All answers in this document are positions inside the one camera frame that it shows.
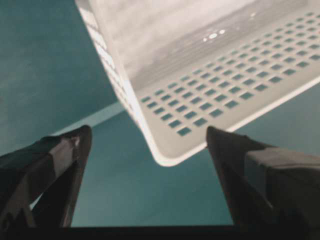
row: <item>white plastic basket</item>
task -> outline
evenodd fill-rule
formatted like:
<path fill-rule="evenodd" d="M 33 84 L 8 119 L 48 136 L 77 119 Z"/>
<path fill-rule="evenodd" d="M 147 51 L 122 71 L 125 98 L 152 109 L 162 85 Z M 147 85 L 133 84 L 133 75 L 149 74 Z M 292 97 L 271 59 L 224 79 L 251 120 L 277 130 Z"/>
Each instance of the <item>white plastic basket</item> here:
<path fill-rule="evenodd" d="M 205 148 L 209 125 L 235 131 L 320 82 L 318 0 L 76 3 L 162 166 Z"/>

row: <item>teal floor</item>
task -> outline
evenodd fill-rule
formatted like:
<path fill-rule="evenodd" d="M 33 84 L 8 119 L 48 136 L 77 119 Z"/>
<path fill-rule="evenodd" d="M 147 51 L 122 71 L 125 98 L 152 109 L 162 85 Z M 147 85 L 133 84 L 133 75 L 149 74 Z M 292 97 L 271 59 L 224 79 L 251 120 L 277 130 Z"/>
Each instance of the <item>teal floor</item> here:
<path fill-rule="evenodd" d="M 232 223 L 207 150 L 161 167 L 129 116 L 108 108 L 117 99 L 73 0 L 0 1 L 0 29 L 0 155 L 101 118 L 73 226 Z M 238 132 L 320 155 L 319 96 L 318 84 Z"/>

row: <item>laundry basket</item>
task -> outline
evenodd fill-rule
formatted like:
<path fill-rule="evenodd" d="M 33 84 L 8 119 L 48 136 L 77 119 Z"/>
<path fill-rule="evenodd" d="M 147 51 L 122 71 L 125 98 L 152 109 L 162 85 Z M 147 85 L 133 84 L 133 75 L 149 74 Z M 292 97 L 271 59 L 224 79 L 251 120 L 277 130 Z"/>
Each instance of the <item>laundry basket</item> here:
<path fill-rule="evenodd" d="M 76 4 L 162 166 L 204 149 L 208 126 L 235 131 L 320 81 L 318 0 Z"/>

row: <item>square hole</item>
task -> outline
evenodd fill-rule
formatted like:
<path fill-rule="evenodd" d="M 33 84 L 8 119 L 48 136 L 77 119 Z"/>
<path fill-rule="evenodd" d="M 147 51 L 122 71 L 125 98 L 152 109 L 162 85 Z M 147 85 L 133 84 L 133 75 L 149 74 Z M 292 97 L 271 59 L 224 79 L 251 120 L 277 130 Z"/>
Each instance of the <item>square hole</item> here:
<path fill-rule="evenodd" d="M 195 89 L 197 89 L 198 91 L 201 91 L 203 89 L 205 89 L 207 87 L 207 85 L 201 84 L 199 86 L 197 86 Z"/>
<path fill-rule="evenodd" d="M 183 94 L 182 97 L 183 97 L 184 99 L 187 99 L 187 98 L 191 97 L 192 95 L 193 95 L 192 92 L 187 92 L 187 93 Z"/>
<path fill-rule="evenodd" d="M 220 116 L 222 113 L 223 113 L 223 111 L 221 111 L 220 109 L 216 109 L 216 110 L 210 112 L 209 114 L 210 114 L 212 117 L 217 118 L 217 117 Z"/>
<path fill-rule="evenodd" d="M 219 62 L 223 62 L 224 60 L 226 60 L 227 58 L 225 57 L 225 56 L 222 56 L 222 57 L 220 57 L 220 58 L 218 58 L 218 61 Z"/>
<path fill-rule="evenodd" d="M 169 98 L 171 98 L 171 95 L 167 94 L 167 95 L 161 97 L 161 100 L 162 100 L 162 101 L 166 101 L 166 100 L 168 100 Z"/>
<path fill-rule="evenodd" d="M 201 69 L 197 69 L 197 70 L 195 70 L 195 71 L 193 72 L 193 74 L 195 74 L 195 75 L 197 75 L 197 74 L 199 74 L 199 73 L 202 73 L 202 70 L 201 70 Z"/>
<path fill-rule="evenodd" d="M 269 81 L 276 84 L 278 82 L 280 82 L 282 80 L 282 78 L 278 77 L 278 76 L 274 76 L 273 78 L 270 78 Z"/>
<path fill-rule="evenodd" d="M 216 83 L 216 82 L 218 82 L 219 80 L 220 80 L 220 78 L 217 77 L 217 76 L 215 76 L 214 78 L 210 79 L 210 82 L 211 82 L 211 83 Z"/>
<path fill-rule="evenodd" d="M 283 56 L 283 55 L 280 54 L 280 53 L 276 53 L 276 54 L 272 55 L 272 57 L 273 57 L 274 59 L 279 59 L 279 58 L 281 58 L 282 56 Z"/>
<path fill-rule="evenodd" d="M 155 101 L 153 101 L 152 103 L 148 104 L 147 107 L 148 107 L 149 109 L 151 109 L 151 108 L 153 108 L 153 107 L 155 107 L 155 106 L 157 106 L 157 105 L 158 105 L 158 104 L 157 104 Z"/>
<path fill-rule="evenodd" d="M 306 34 L 303 33 L 303 32 L 299 32 L 299 33 L 296 34 L 297 37 L 303 37 L 303 36 L 305 36 L 305 35 L 306 35 Z"/>
<path fill-rule="evenodd" d="M 176 109 L 176 111 L 177 111 L 178 113 L 181 113 L 181 112 L 185 111 L 186 109 L 188 109 L 188 108 L 187 108 L 185 105 L 182 105 L 182 106 L 178 107 L 178 108 Z"/>
<path fill-rule="evenodd" d="M 239 55 L 239 58 L 244 59 L 248 56 L 248 54 L 246 53 L 242 53 L 241 55 Z"/>
<path fill-rule="evenodd" d="M 302 50 L 302 51 L 298 51 L 296 54 L 300 56 L 305 56 L 308 54 L 308 52 Z"/>
<path fill-rule="evenodd" d="M 271 42 L 270 41 L 265 41 L 264 43 L 262 43 L 263 45 L 265 45 L 265 46 L 269 46 L 270 44 L 271 44 Z"/>
<path fill-rule="evenodd" d="M 197 104 L 197 103 L 201 102 L 201 100 L 202 100 L 202 99 L 197 96 L 196 98 L 194 98 L 194 99 L 191 100 L 191 103 L 192 103 L 192 104 Z"/>
<path fill-rule="evenodd" d="M 226 64 L 231 65 L 231 64 L 234 64 L 235 62 L 236 62 L 236 61 L 232 59 L 232 60 L 230 60 L 230 61 L 227 61 Z"/>
<path fill-rule="evenodd" d="M 242 99 L 244 99 L 244 100 L 247 100 L 247 99 L 249 99 L 249 98 L 251 98 L 251 97 L 253 97 L 253 96 L 254 96 L 254 95 L 253 95 L 252 93 L 246 92 L 246 93 L 242 94 L 242 95 L 240 96 L 240 98 L 242 98 Z"/>
<path fill-rule="evenodd" d="M 145 103 L 145 102 L 149 101 L 150 99 L 151 99 L 151 97 L 146 96 L 146 97 L 141 99 L 141 102 Z"/>
<path fill-rule="evenodd" d="M 205 74 L 201 75 L 201 78 L 207 79 L 207 78 L 209 78 L 210 76 L 211 76 L 211 74 L 205 73 Z"/>
<path fill-rule="evenodd" d="M 309 46 L 310 49 L 318 49 L 320 48 L 320 45 L 317 44 L 312 44 L 311 46 Z"/>
<path fill-rule="evenodd" d="M 157 110 L 154 111 L 155 114 L 160 114 L 163 113 L 165 109 L 163 107 L 158 108 Z"/>
<path fill-rule="evenodd" d="M 314 27 L 310 27 L 307 29 L 309 32 L 314 32 L 316 29 Z"/>
<path fill-rule="evenodd" d="M 173 83 L 171 83 L 171 84 L 168 85 L 168 88 L 169 88 L 169 89 L 172 89 L 172 88 L 174 88 L 175 86 L 177 86 L 177 83 L 173 82 Z"/>
<path fill-rule="evenodd" d="M 258 59 L 259 59 L 258 57 L 253 56 L 253 57 L 249 58 L 249 61 L 254 62 L 254 61 L 257 61 Z"/>
<path fill-rule="evenodd" d="M 243 77 L 244 77 L 243 75 L 237 74 L 237 75 L 235 75 L 232 79 L 234 79 L 234 80 L 240 80 L 240 79 L 242 79 Z"/>
<path fill-rule="evenodd" d="M 240 63 L 237 66 L 235 66 L 237 69 L 242 69 L 243 67 L 245 67 L 246 65 L 244 63 Z"/>
<path fill-rule="evenodd" d="M 223 75 L 228 76 L 230 74 L 232 74 L 233 72 L 231 70 L 227 70 L 223 73 Z"/>
<path fill-rule="evenodd" d="M 227 81 L 224 81 L 223 83 L 220 83 L 218 86 L 220 88 L 225 88 L 226 86 L 229 86 L 229 85 L 230 85 L 230 83 L 228 83 Z"/>
<path fill-rule="evenodd" d="M 282 47 L 282 45 L 281 45 L 281 44 L 276 44 L 276 45 L 274 45 L 273 47 L 274 47 L 275 49 L 279 49 L 279 48 Z"/>
<path fill-rule="evenodd" d="M 262 71 L 262 72 L 260 72 L 259 74 L 257 74 L 257 76 L 260 77 L 260 78 L 264 78 L 264 77 L 266 77 L 266 76 L 268 76 L 268 75 L 269 75 L 269 73 L 266 72 L 266 71 Z"/>
<path fill-rule="evenodd" d="M 264 91 L 265 89 L 267 89 L 268 87 L 264 84 L 260 84 L 259 86 L 256 86 L 255 89 L 262 92 Z"/>
<path fill-rule="evenodd" d="M 253 84 L 253 83 L 255 83 L 256 81 L 254 81 L 254 80 L 252 80 L 252 79 L 248 79 L 248 80 L 245 80 L 243 83 L 245 84 L 245 85 L 247 85 L 247 86 L 249 86 L 249 85 L 251 85 L 251 84 Z"/>
<path fill-rule="evenodd" d="M 281 69 L 283 66 L 281 66 L 280 64 L 275 64 L 275 65 L 273 65 L 271 68 L 273 69 L 273 70 L 279 70 L 279 69 Z"/>
<path fill-rule="evenodd" d="M 289 68 L 289 69 L 285 70 L 283 73 L 290 76 L 290 75 L 294 74 L 295 72 L 296 72 L 296 70 Z"/>
<path fill-rule="evenodd" d="M 164 92 L 165 92 L 165 91 L 163 91 L 163 90 L 158 90 L 158 91 L 156 91 L 156 92 L 154 93 L 154 95 L 158 96 L 158 95 L 163 94 Z"/>
<path fill-rule="evenodd" d="M 229 92 L 232 93 L 232 94 L 235 94 L 235 93 L 239 92 L 240 90 L 241 90 L 240 87 L 235 86 L 235 87 L 231 88 L 229 90 Z"/>
<path fill-rule="evenodd" d="M 196 125 L 197 127 L 201 127 L 203 124 L 206 124 L 208 121 L 205 120 L 204 118 L 200 118 L 197 121 L 195 121 L 193 124 Z"/>
<path fill-rule="evenodd" d="M 179 120 L 174 120 L 169 123 L 169 126 L 174 129 L 175 127 L 179 126 L 180 124 L 181 124 L 181 122 Z"/>
<path fill-rule="evenodd" d="M 174 105 L 177 105 L 178 103 L 179 103 L 178 100 L 173 100 L 173 101 L 169 102 L 168 105 L 172 107 Z"/>
<path fill-rule="evenodd" d="M 287 62 L 287 63 L 292 63 L 294 62 L 296 59 L 293 58 L 293 57 L 287 57 L 284 61 Z"/>
<path fill-rule="evenodd" d="M 262 55 L 268 55 L 270 54 L 271 52 L 269 50 L 264 50 L 263 52 L 261 52 Z"/>
<path fill-rule="evenodd" d="M 184 77 L 182 77 L 180 80 L 181 80 L 182 82 L 185 82 L 185 81 L 187 81 L 187 80 L 189 80 L 189 79 L 190 79 L 189 76 L 184 76 Z"/>
<path fill-rule="evenodd" d="M 208 63 L 208 64 L 205 65 L 205 66 L 209 69 L 209 68 L 212 68 L 214 65 L 215 65 L 214 63 L 210 62 L 210 63 Z"/>
<path fill-rule="evenodd" d="M 310 37 L 308 37 L 308 39 L 310 39 L 310 40 L 315 40 L 315 39 L 317 39 L 318 37 L 316 36 L 316 35 L 311 35 Z"/>
<path fill-rule="evenodd" d="M 237 103 L 236 101 L 232 100 L 232 101 L 228 102 L 228 103 L 225 104 L 225 105 L 227 106 L 227 108 L 232 109 L 232 108 L 234 108 L 235 106 L 237 106 L 238 103 Z"/>
<path fill-rule="evenodd" d="M 263 60 L 262 62 L 260 62 L 259 64 L 264 66 L 267 65 L 268 63 L 270 63 L 268 60 Z"/>
<path fill-rule="evenodd" d="M 174 92 L 175 92 L 176 94 L 179 94 L 179 93 L 183 92 L 184 90 L 186 90 L 184 87 L 179 87 L 179 88 L 177 88 L 176 90 L 174 90 Z"/>
<path fill-rule="evenodd" d="M 300 67 L 300 68 L 305 68 L 305 67 L 308 66 L 308 65 L 309 65 L 309 63 L 307 63 L 307 62 L 305 62 L 305 61 L 299 62 L 299 63 L 297 64 L 297 66 Z"/>
<path fill-rule="evenodd" d="M 215 94 L 215 93 L 216 93 L 215 90 L 210 89 L 209 91 L 206 91 L 204 94 L 207 95 L 207 96 L 211 96 L 211 95 L 213 95 L 213 94 Z"/>
<path fill-rule="evenodd" d="M 319 60 L 319 59 L 320 59 L 320 55 L 317 55 L 317 54 L 312 55 L 312 56 L 310 57 L 310 59 L 312 59 L 312 60 Z"/>
<path fill-rule="evenodd" d="M 195 84 L 197 84 L 197 83 L 198 83 L 197 80 L 192 80 L 192 81 L 190 81 L 190 82 L 188 83 L 188 85 L 189 85 L 189 86 L 193 86 L 193 85 L 195 85 Z"/>
<path fill-rule="evenodd" d="M 215 98 L 215 100 L 216 100 L 217 102 L 221 102 L 222 100 L 224 100 L 224 99 L 226 99 L 226 98 L 227 98 L 227 96 L 221 94 L 221 95 L 217 96 L 217 97 Z"/>
<path fill-rule="evenodd" d="M 190 132 L 191 132 L 191 129 L 188 128 L 188 127 L 184 127 L 184 128 L 182 128 L 182 129 L 180 129 L 179 131 L 177 131 L 177 133 L 178 133 L 181 137 L 187 135 L 187 134 L 190 133 Z"/>
<path fill-rule="evenodd" d="M 162 117 L 161 117 L 161 119 L 163 120 L 163 121 L 166 121 L 166 120 L 168 120 L 168 119 L 170 119 L 170 118 L 172 118 L 173 116 L 170 114 L 170 113 L 167 113 L 166 115 L 163 115 Z"/>
<path fill-rule="evenodd" d="M 306 42 L 305 41 L 298 41 L 296 44 L 299 46 L 303 46 L 306 44 Z"/>
<path fill-rule="evenodd" d="M 200 108 L 202 110 L 207 110 L 208 108 L 211 108 L 212 107 L 212 104 L 206 102 L 205 104 L 201 105 Z"/>
<path fill-rule="evenodd" d="M 218 66 L 215 69 L 213 69 L 215 72 L 219 72 L 220 70 L 224 69 L 222 66 Z"/>
<path fill-rule="evenodd" d="M 287 47 L 285 49 L 285 51 L 288 52 L 288 53 L 292 52 L 293 50 L 295 50 L 293 47 Z"/>
<path fill-rule="evenodd" d="M 243 47 L 242 47 L 242 49 L 248 49 L 248 48 L 250 48 L 250 45 L 244 45 Z"/>
<path fill-rule="evenodd" d="M 250 67 L 246 70 L 248 73 L 254 73 L 255 71 L 257 71 L 257 69 L 255 67 Z"/>
<path fill-rule="evenodd" d="M 292 43 L 294 41 L 293 38 L 287 38 L 286 40 L 284 40 L 286 43 Z"/>
<path fill-rule="evenodd" d="M 196 116 L 197 114 L 194 111 L 188 112 L 186 115 L 184 115 L 184 117 L 186 119 L 192 119 L 194 116 Z"/>
<path fill-rule="evenodd" d="M 251 49 L 251 52 L 257 52 L 259 49 L 260 48 L 258 48 L 258 47 L 254 47 L 254 48 Z"/>

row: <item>teal surface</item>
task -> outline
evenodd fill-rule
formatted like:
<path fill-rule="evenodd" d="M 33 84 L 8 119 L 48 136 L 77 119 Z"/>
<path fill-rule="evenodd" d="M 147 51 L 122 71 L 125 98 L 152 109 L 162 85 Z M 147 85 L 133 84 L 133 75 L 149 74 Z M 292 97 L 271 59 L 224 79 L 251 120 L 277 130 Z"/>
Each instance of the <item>teal surface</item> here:
<path fill-rule="evenodd" d="M 1 155 L 115 106 L 73 0 L 0 0 L 0 29 Z M 318 84 L 238 132 L 320 155 L 319 96 Z M 95 122 L 73 226 L 232 223 L 206 149 L 161 167 L 125 112 Z"/>
<path fill-rule="evenodd" d="M 0 154 L 116 101 L 73 0 L 0 0 Z"/>
<path fill-rule="evenodd" d="M 125 112 L 94 127 L 92 144 L 73 226 L 232 222 L 207 150 L 159 166 Z"/>

